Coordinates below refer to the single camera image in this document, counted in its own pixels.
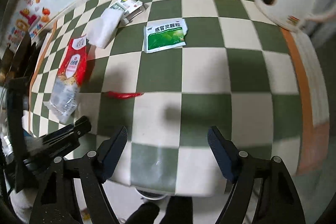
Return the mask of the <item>small white medicine box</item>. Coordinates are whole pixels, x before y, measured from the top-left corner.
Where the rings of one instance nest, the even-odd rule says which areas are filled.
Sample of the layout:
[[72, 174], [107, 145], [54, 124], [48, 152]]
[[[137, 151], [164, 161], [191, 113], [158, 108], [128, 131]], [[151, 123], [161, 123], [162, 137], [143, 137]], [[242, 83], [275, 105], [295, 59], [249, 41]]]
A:
[[122, 25], [127, 25], [135, 16], [146, 11], [144, 3], [139, 0], [116, 0], [109, 8], [123, 11], [120, 19]]

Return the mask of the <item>green white medicine sachet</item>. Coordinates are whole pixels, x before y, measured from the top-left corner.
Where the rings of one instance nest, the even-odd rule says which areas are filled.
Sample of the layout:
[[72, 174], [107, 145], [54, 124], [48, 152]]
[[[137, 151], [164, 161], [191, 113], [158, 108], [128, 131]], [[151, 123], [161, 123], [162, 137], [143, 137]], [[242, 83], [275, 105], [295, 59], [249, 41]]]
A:
[[185, 36], [188, 27], [182, 18], [165, 19], [162, 22], [150, 24], [143, 29], [143, 50], [145, 53], [155, 53], [186, 45]]

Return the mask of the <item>white tissue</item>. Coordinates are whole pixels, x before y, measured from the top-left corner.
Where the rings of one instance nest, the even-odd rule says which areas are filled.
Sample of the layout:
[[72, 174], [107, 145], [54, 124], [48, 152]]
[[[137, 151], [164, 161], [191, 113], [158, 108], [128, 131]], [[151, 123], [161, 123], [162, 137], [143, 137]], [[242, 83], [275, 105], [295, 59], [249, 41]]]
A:
[[98, 48], [106, 48], [112, 37], [113, 32], [117, 28], [123, 10], [107, 8], [102, 15], [97, 18], [92, 28], [88, 31], [87, 39], [92, 46]]

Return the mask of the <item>white trash bin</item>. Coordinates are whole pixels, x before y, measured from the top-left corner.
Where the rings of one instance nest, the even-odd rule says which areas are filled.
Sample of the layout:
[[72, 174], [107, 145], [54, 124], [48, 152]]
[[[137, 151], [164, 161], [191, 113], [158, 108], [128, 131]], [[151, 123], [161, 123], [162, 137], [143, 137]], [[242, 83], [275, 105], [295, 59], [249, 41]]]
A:
[[149, 192], [147, 190], [143, 190], [139, 188], [135, 188], [135, 190], [142, 198], [151, 200], [151, 201], [159, 201], [167, 197], [166, 194], [162, 194], [162, 193], [153, 193], [153, 192]]

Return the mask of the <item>colourful wall stickers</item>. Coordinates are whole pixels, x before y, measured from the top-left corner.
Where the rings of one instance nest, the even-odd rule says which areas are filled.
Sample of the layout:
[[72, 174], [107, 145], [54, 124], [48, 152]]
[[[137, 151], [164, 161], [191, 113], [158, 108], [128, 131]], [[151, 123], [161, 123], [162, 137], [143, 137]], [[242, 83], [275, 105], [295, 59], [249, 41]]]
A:
[[52, 10], [45, 0], [19, 0], [6, 27], [4, 42], [16, 52], [26, 34], [33, 39], [51, 20]]

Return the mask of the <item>red white snack bag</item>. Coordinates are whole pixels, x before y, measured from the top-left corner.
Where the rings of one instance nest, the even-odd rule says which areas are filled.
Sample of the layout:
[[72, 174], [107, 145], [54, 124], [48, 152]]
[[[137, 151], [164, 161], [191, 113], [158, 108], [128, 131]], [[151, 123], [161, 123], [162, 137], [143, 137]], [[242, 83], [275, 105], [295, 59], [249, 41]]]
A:
[[73, 38], [57, 71], [50, 99], [44, 105], [61, 123], [66, 123], [78, 106], [79, 90], [87, 67], [87, 37]]

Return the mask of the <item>red chili pepper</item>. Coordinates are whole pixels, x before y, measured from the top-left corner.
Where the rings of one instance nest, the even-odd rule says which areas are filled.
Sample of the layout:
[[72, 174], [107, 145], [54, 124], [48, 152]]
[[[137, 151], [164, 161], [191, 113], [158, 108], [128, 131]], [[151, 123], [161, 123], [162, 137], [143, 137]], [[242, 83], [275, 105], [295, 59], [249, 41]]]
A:
[[119, 92], [109, 91], [109, 92], [106, 92], [105, 95], [108, 96], [109, 98], [126, 100], [129, 98], [135, 98], [138, 96], [142, 96], [143, 93], [119, 93]]

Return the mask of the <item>green white checkered tablecloth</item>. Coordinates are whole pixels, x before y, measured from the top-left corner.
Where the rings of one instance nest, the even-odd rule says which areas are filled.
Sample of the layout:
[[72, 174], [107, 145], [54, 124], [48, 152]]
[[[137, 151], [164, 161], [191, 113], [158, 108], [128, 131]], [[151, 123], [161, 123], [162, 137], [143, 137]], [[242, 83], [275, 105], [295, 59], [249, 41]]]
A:
[[[68, 42], [86, 34], [115, 0], [87, 0], [60, 16], [31, 93], [30, 131], [62, 128], [44, 105]], [[80, 103], [91, 132], [73, 155], [123, 125], [128, 142], [112, 179], [155, 192], [210, 196], [226, 182], [207, 143], [217, 126], [254, 157], [279, 156], [290, 174], [315, 169], [329, 142], [326, 86], [310, 39], [266, 18], [252, 0], [142, 0], [146, 11], [105, 49], [89, 47]], [[182, 18], [186, 45], [143, 50], [145, 26]], [[106, 92], [143, 93], [126, 100]]]

